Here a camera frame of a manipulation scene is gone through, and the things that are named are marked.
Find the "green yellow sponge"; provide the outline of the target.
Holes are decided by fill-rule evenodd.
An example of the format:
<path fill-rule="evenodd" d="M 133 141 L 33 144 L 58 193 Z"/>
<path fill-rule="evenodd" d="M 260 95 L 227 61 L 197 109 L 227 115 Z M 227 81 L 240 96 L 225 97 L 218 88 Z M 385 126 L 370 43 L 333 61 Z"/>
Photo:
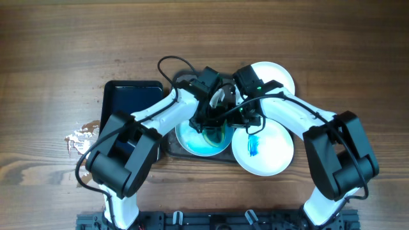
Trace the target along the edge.
<path fill-rule="evenodd" d="M 205 128 L 202 132 L 204 140 L 213 147 L 220 147 L 226 138 L 226 131 L 223 126 Z"/>

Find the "white plate with blue water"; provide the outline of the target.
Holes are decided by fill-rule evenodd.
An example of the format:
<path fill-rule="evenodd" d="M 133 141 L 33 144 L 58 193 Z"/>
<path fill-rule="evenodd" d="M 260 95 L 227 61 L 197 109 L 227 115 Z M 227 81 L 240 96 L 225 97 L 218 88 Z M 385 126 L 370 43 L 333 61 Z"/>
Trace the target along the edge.
<path fill-rule="evenodd" d="M 203 138 L 202 133 L 197 133 L 189 126 L 189 120 L 186 120 L 175 127 L 176 138 L 182 147 L 189 153 L 199 157 L 210 157 L 224 151 L 231 143 L 235 129 L 223 124 L 226 138 L 220 147 L 210 146 Z"/>

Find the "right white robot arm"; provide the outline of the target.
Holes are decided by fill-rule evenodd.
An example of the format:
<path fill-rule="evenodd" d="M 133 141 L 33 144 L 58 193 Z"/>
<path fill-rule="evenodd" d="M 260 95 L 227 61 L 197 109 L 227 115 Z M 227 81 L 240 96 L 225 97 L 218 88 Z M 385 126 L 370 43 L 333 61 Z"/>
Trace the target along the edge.
<path fill-rule="evenodd" d="M 283 172 L 294 154 L 291 134 L 304 142 L 315 188 L 302 206 L 304 219 L 323 228 L 352 199 L 367 199 L 370 179 L 380 169 L 362 123 L 346 111 L 324 111 L 297 98 L 286 88 L 256 94 L 234 111 L 262 118 L 260 130 L 242 128 L 233 134 L 232 150 L 246 171 L 258 176 Z"/>

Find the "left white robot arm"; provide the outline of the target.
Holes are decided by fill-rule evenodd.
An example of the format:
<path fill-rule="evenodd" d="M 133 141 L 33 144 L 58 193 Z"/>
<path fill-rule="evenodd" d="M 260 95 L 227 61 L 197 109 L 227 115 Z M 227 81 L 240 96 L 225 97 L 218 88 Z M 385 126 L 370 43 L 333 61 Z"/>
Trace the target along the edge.
<path fill-rule="evenodd" d="M 116 112 L 83 159 L 86 170 L 105 197 L 104 218 L 111 229 L 129 229 L 139 216 L 137 191 L 157 160 L 162 138 L 174 128 L 188 127 L 206 100 L 184 89 L 173 89 L 151 107 L 127 114 Z"/>

